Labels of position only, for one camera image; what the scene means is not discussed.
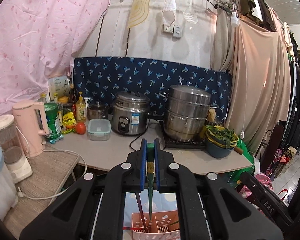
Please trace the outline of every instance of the green canister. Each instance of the green canister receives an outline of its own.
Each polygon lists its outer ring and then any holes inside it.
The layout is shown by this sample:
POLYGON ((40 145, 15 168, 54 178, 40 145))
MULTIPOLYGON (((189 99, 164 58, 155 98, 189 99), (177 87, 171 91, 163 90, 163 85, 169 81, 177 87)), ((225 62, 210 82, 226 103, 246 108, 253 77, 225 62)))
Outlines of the green canister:
POLYGON ((55 103, 44 104, 44 110, 46 112, 49 135, 46 135, 46 138, 53 140, 58 138, 61 135, 60 121, 58 117, 58 105, 55 103))

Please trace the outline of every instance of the stainless steel pot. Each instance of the stainless steel pot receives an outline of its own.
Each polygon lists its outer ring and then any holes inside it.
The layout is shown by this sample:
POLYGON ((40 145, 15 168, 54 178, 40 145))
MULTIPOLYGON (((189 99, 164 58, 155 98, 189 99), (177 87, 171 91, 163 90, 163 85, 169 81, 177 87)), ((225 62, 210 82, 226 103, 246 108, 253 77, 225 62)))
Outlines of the stainless steel pot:
POLYGON ((209 93, 191 86, 173 85, 169 87, 168 94, 159 94, 167 99, 166 109, 183 116, 206 118, 209 109, 218 108, 210 106, 209 93))
POLYGON ((112 129, 123 135, 138 135, 146 131, 150 112, 149 98, 135 92, 118 92, 112 103, 112 129))
POLYGON ((94 105, 87 107, 88 119, 108 119, 109 106, 97 101, 94 105))
POLYGON ((163 128, 165 133, 172 139, 180 142, 190 142, 200 133, 205 121, 206 118, 182 116, 165 109, 163 128))

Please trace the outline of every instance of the tile floor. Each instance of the tile floor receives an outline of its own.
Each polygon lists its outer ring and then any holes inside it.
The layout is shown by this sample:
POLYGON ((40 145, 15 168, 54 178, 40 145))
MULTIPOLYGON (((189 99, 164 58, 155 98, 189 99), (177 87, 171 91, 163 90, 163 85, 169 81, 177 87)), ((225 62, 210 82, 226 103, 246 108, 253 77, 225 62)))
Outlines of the tile floor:
POLYGON ((288 190, 288 195, 290 195, 297 187, 298 180, 300 177, 300 154, 296 155, 291 163, 287 165, 280 174, 279 177, 275 178, 273 181, 274 192, 277 194, 283 190, 288 190))

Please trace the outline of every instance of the wall switch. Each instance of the wall switch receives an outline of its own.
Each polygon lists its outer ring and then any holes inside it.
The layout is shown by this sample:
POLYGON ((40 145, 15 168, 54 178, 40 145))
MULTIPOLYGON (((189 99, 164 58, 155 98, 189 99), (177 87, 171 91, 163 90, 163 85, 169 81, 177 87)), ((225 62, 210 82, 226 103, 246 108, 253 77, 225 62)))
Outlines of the wall switch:
POLYGON ((173 27, 174 27, 173 24, 171 26, 168 26, 168 25, 164 24, 163 25, 163 32, 164 33, 173 33, 173 27))
POLYGON ((174 30, 173 30, 173 35, 174 38, 181 39, 182 37, 182 26, 181 25, 175 25, 174 30))

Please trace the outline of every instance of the yellow packet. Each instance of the yellow packet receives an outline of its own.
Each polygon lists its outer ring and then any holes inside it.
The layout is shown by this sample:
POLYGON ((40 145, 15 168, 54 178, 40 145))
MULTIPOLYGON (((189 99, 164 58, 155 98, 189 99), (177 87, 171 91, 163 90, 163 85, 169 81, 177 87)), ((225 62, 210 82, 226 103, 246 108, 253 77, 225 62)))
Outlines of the yellow packet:
POLYGON ((62 117, 62 122, 63 122, 63 127, 65 128, 65 130, 62 132, 63 134, 67 134, 74 131, 74 127, 77 124, 72 112, 66 113, 62 117))

